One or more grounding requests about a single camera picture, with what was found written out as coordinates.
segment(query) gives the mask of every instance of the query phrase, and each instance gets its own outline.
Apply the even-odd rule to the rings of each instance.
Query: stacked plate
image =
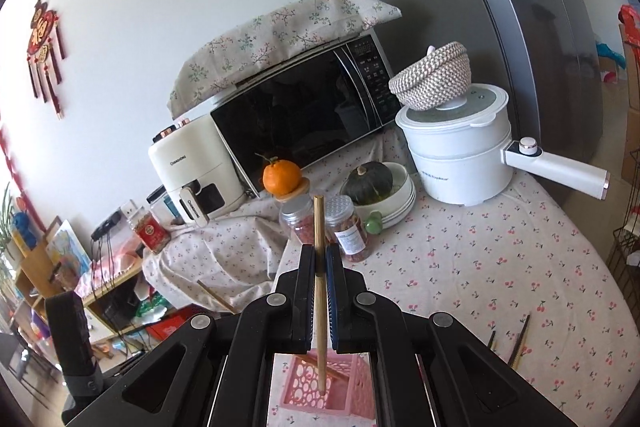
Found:
[[[404,166],[399,163],[384,162],[394,176],[394,188],[385,200],[373,204],[356,205],[356,213],[363,222],[369,219],[372,212],[382,214],[382,228],[388,229],[400,221],[414,207],[415,185]]]

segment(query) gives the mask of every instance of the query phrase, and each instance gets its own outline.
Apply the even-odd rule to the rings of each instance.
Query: white air fryer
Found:
[[[603,200],[606,170],[543,152],[533,138],[511,139],[508,100],[500,87],[471,84],[465,95],[438,107],[398,112],[396,123],[427,193],[444,203],[479,204],[504,190],[517,168]]]
[[[242,204],[244,189],[208,114],[159,136],[149,158],[185,223],[204,227]]]

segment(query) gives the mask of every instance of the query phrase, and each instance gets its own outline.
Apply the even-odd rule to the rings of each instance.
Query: microwave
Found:
[[[371,35],[328,44],[249,78],[211,112],[255,196],[265,158],[305,168],[393,122],[400,103]]]

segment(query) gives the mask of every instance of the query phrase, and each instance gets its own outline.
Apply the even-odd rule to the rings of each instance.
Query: potted plant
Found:
[[[14,202],[9,192],[9,183],[4,188],[0,206],[0,253],[17,270],[22,261],[22,252],[15,244],[11,232],[14,229]]]

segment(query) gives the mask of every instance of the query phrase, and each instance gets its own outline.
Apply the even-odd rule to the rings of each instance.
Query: green pumpkin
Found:
[[[368,162],[350,172],[340,194],[350,197],[353,204],[373,204],[388,198],[393,187],[394,176],[389,167]]]

